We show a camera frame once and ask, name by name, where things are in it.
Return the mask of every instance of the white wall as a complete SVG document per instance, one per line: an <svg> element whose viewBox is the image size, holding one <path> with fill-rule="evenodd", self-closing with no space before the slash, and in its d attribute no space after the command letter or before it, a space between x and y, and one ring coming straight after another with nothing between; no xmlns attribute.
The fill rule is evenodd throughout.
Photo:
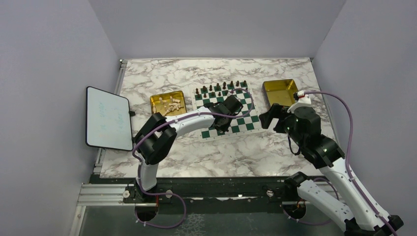
<svg viewBox="0 0 417 236"><path fill-rule="evenodd" d="M347 0L313 60L322 90L352 109L352 167L369 192L415 235L417 214L417 1ZM348 119L330 99L346 147Z"/></svg>
<svg viewBox="0 0 417 236"><path fill-rule="evenodd" d="M89 0L119 57L313 57L344 0Z"/></svg>
<svg viewBox="0 0 417 236"><path fill-rule="evenodd" d="M119 60L87 0L0 3L0 235L69 233L92 173L85 88Z"/></svg>

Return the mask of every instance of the brass tray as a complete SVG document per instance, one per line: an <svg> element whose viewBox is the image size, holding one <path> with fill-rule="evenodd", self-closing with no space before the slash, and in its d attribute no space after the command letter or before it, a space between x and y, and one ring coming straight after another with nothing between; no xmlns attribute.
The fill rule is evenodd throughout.
<svg viewBox="0 0 417 236"><path fill-rule="evenodd" d="M298 88L294 80L273 80L262 84L262 93L268 109L274 103L282 106L293 105L296 102L293 96L295 92L298 92Z"/></svg>
<svg viewBox="0 0 417 236"><path fill-rule="evenodd" d="M180 105L182 108L180 108L178 111L174 110L172 112L169 112L166 116L178 116L184 113L187 113L187 109L185 107L185 99L184 99L184 93L182 91L175 91L175 92L169 92L169 93L163 93L163 94L157 94L150 97L150 112L153 114L153 107L155 106L156 112L161 113L162 115L165 113L166 109L164 106L167 107L169 103L172 103L170 100L170 96L172 96L173 99L178 99L180 102ZM162 104L161 101L159 101L159 98L162 98L162 100L166 100L166 104Z"/></svg>

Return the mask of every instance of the white marble surface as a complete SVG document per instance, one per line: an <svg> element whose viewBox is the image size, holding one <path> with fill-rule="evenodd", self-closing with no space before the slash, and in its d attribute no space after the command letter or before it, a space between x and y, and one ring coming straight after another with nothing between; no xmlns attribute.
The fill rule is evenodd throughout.
<svg viewBox="0 0 417 236"><path fill-rule="evenodd" d="M294 79L298 89L318 90L310 59L133 59L127 64L120 95L127 97L136 112L133 136L151 115L149 97L182 90L188 111L193 110L189 87L223 81L250 82L258 114L267 111L263 81ZM313 107L322 118L323 134L334 138L321 96ZM130 152L106 150L102 178L135 177L138 160ZM250 177L289 176L302 171L320 175L302 155L294 156L287 137L267 131L200 143L197 132L177 138L167 158L159 164L158 177Z"/></svg>

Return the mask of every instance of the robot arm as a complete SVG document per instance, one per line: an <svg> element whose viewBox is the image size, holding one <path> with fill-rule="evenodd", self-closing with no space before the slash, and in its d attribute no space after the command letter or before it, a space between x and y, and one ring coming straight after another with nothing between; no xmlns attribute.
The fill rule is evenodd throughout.
<svg viewBox="0 0 417 236"><path fill-rule="evenodd" d="M297 103L291 107L273 104L270 110L259 116L262 128L267 129L273 118L278 118L274 128L285 133L299 146L299 151L326 176L337 188L346 205L336 200L309 180L303 173L296 173L286 180L292 194L297 194L319 208L345 232L345 235L390 235L391 231L381 218L398 230L403 222L400 217L389 215L362 185L352 171L363 194L352 183L346 169L346 159L339 145L321 134L320 116L311 108L311 100L303 91L295 94ZM375 215L366 202L365 195L379 211Z"/></svg>
<svg viewBox="0 0 417 236"><path fill-rule="evenodd" d="M231 118L216 115L203 115L200 113L216 113L222 115L236 116L243 105L234 96L229 96L224 102L206 103L199 109L179 116L163 117L160 113L153 114L134 137L133 141L138 143L153 129L160 125L172 122L161 128L160 135L152 134L138 148L140 161L144 160L138 169L138 179L145 191L156 186L156 172L158 164L169 153L174 140L186 133L202 128L213 127L219 132L226 132L232 122Z"/></svg>

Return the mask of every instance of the purple cable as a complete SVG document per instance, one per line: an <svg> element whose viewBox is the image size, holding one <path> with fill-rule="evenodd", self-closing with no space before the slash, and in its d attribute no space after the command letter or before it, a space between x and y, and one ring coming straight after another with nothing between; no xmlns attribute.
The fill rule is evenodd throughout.
<svg viewBox="0 0 417 236"><path fill-rule="evenodd" d="M141 168L139 168L139 170L138 170L138 176L141 176ZM180 197L178 194L175 194L175 193L148 193L147 191L145 191L143 189L142 185L140 184L140 181L139 181L139 188L140 188L140 190L144 194L150 195L150 196L161 196L161 195L172 195L172 196L175 196L175 197L177 197L181 201L182 206L184 207L184 214L182 215L181 220L179 222L173 224L173 225L163 226L163 225L156 225L156 224L153 224L153 223L147 223L146 221L144 222L144 221L142 221L142 220L139 219L138 214L137 214L137 211L135 209L135 216L136 216L136 219L139 222L143 223L144 225L150 225L150 226L154 226L154 227L160 228L160 229L172 229L172 228L175 228L175 227L177 227L178 225L180 225L180 224L182 224L184 222L185 217L187 215L187 207L185 206L185 202L184 202L184 199L182 199L182 197Z"/></svg>
<svg viewBox="0 0 417 236"><path fill-rule="evenodd" d="M327 179L325 179L325 178L322 178L322 177L317 177L317 178L315 178L314 180L313 180L313 182L316 182L316 181L318 181L318 180L321 180L321 181L325 181L328 185L330 185L330 187L333 189L333 191L334 191L334 193L336 194L336 198L339 200L339 195L337 194L337 191L336 191L336 188L333 186L333 184L331 184ZM319 223L311 223L311 222L307 222L307 221L302 221L302 220L297 220L297 219L295 219L295 218L292 218L285 210L284 210L284 214L286 215L286 216L288 216L290 219L292 219L292 220L294 220L294 221L297 221L297 223L302 223L302 224L304 224L304 225L311 225L311 226L321 226L321 225L326 225L326 224L328 224L328 223L330 223L331 222L331 219L329 219L329 220L327 220L327 221L325 221L325 222L319 222Z"/></svg>
<svg viewBox="0 0 417 236"><path fill-rule="evenodd" d="M231 94L233 94L233 91L235 91L235 90L242 90L242 91L245 91L249 96L250 96L250 100L251 100L251 106L250 106L250 108L249 108L249 110L245 113L245 114L243 114L243 115L240 115L240 116L229 116L229 115L224 115L224 114L220 114L220 113L212 113L212 112L200 112L200 113L194 113L194 114L189 114L189 115L186 115L186 116L183 116L183 117L181 117L181 118L178 118L177 119L177 121L180 121L180 120L183 120L183 119L187 119L187 118L190 118L190 117L194 117L194 116L200 116L200 115L212 115L212 116L219 116L219 117L226 117L226 118L233 118L233 119L236 119L236 118L242 118L242 117L245 117L245 116L247 116L252 110L253 110L253 97L252 97L252 95L249 93L249 91L248 90L246 90L246 89L243 89L243 88L235 88L235 89L232 89L231 90ZM147 135L145 135L136 145L135 145L135 147L133 148L133 150L132 150L132 155L134 156L134 157L136 157L137 159L140 159L141 161L142 161L142 163L144 163L145 162L145 160L142 158L142 157L140 157L140 156L138 156L138 155L136 155L136 151L138 150L138 148L139 148L139 146L144 142L144 140L146 140L147 138L149 138L152 134L154 134L156 131L158 131L158 130L160 130L162 127L165 127L165 126L167 126L167 125L169 125L169 124L172 124L172 123L174 123L175 122L175 120L172 120L172 121L169 121L169 122L166 122L166 123L163 123L162 125L160 125L160 126L158 126L158 127L156 127L156 128L154 128L152 131L150 131ZM138 177L140 177L141 176L141 168L139 168L139 170L138 170ZM177 198L179 198L180 200L181 200L181 202L182 202L182 205L183 205L183 207L184 207L184 214L182 215L182 218L181 218L181 220L179 221L179 222L177 222L176 224L174 224L174 225L171 225L171 226L161 226L161 225L156 225L156 224L152 224L152 223L146 223L146 222L143 222L143 221L141 221L139 218L138 218L138 216L137 216L137 214L136 214L136 210L135 210L135 216L136 216L136 219L138 220L138 222L141 222L141 223L143 223L144 225L150 225L150 226L154 226L154 227L156 227L156 228L160 228L160 229L171 229L171 228L175 228L175 227L177 227L178 225L180 225L180 224L182 224L183 222L184 222L184 220L185 220L185 217L186 217L186 212L187 212L187 207L186 207L186 205L185 205L185 202L184 202L184 199L182 199L182 197L180 197L178 194L175 194L175 193L148 193L148 192L146 192L144 189L143 189L143 187L142 187L142 185L141 185L141 182L139 181L138 182L138 184L139 184L139 188L140 188L140 190L144 193L144 194L146 194L146 195L150 195L150 196L161 196L161 195L173 195L173 196L175 196L175 197L177 197Z"/></svg>
<svg viewBox="0 0 417 236"><path fill-rule="evenodd" d="M364 193L364 191L361 189L361 187L359 186L359 184L356 182L356 180L353 178L353 174L352 171L350 170L349 167L349 161L350 161L350 157L351 157L351 145L352 145L352 136L353 136L353 118L352 118L352 113L351 110L348 107L348 104L346 104L345 101L343 101L343 99L335 94L329 93L329 92L322 92L322 91L306 91L304 94L315 94L315 93L319 93L319 94L325 94L325 95L329 95L332 96L334 98L337 98L342 104L343 106L345 106L346 111L348 112L348 116L349 116L349 123L350 123L350 129L349 129L349 141L348 141L348 147L346 149L346 170L348 171L348 176L349 178L352 180L353 185L356 187L356 189L358 190L358 192L362 195L362 197L365 199L365 201L368 203L368 205L372 208L372 210L375 212L375 214L382 220L382 222L389 228L389 230L391 231L392 235L394 236L398 236L397 233L395 232L394 228L389 224L389 222L387 222L382 216L380 216L378 209L376 209L376 207L372 204L371 200L366 196L366 194Z"/></svg>

